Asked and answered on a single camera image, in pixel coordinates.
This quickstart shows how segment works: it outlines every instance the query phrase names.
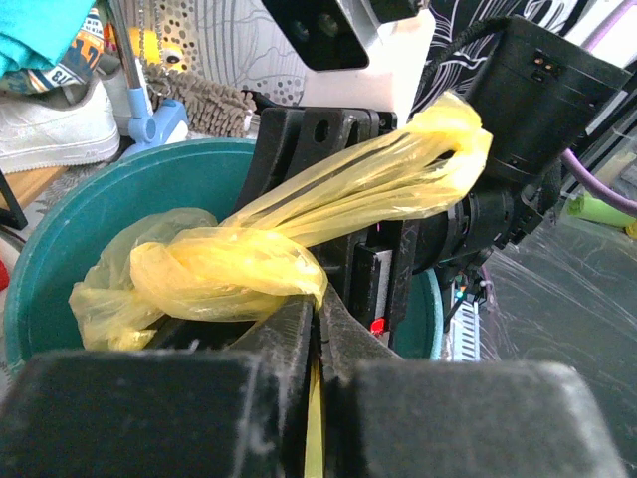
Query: teal cloth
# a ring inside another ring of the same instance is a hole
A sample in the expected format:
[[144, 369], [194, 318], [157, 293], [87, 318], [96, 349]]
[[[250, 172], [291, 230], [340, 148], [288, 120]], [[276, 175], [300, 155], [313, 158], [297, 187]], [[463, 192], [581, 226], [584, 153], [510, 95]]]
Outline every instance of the teal cloth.
[[0, 77], [55, 67], [95, 0], [0, 0]]

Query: yellow plastic bag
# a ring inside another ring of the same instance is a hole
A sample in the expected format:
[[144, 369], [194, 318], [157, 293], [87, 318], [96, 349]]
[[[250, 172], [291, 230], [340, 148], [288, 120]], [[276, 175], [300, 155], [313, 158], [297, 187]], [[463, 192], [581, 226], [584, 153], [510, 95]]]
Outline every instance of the yellow plastic bag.
[[472, 108], [445, 94], [406, 127], [329, 157], [218, 227], [196, 209], [142, 219], [73, 290], [84, 345], [141, 348], [152, 334], [145, 329], [164, 314], [259, 320], [297, 294], [315, 296], [319, 307], [327, 278], [307, 248], [447, 210], [478, 179], [490, 145]]

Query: wooden surface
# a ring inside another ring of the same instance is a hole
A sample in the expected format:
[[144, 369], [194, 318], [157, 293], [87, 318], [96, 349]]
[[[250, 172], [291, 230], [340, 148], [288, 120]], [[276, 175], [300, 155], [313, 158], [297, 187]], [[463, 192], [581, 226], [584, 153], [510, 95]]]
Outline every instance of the wooden surface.
[[[6, 178], [13, 194], [24, 209], [66, 170], [63, 166], [45, 167], [32, 171], [14, 172], [13, 174], [7, 174]], [[0, 207], [3, 209], [8, 208], [2, 195], [0, 195]]]

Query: microfiber mop head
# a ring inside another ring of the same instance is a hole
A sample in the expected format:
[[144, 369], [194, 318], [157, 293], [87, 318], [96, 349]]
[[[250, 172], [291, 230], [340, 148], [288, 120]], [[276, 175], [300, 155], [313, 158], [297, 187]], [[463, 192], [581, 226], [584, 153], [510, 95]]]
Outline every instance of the microfiber mop head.
[[144, 71], [154, 110], [165, 98], [172, 98], [186, 107], [190, 130], [217, 137], [246, 135], [246, 125], [257, 108], [250, 93], [189, 72], [170, 70], [166, 77], [158, 65], [148, 65]]

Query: shoe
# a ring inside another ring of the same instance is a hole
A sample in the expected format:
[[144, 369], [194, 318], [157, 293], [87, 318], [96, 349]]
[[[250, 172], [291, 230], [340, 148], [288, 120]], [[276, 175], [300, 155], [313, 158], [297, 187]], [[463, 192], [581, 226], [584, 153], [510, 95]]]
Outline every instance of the shoe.
[[[79, 87], [84, 92], [72, 100]], [[89, 164], [112, 158], [119, 134], [102, 82], [62, 87], [48, 94], [0, 96], [0, 170]]]
[[[146, 81], [138, 59], [135, 59], [135, 64], [137, 65], [141, 84], [143, 87], [146, 87]], [[100, 63], [98, 64], [98, 74], [112, 103], [112, 112], [115, 117], [115, 122], [117, 123], [119, 134], [129, 136], [128, 122], [132, 117], [132, 112], [130, 111], [130, 104], [128, 103], [126, 76], [123, 73], [119, 59], [111, 55], [102, 55]], [[146, 106], [148, 113], [152, 115], [152, 105], [150, 104], [148, 96], [146, 96]]]

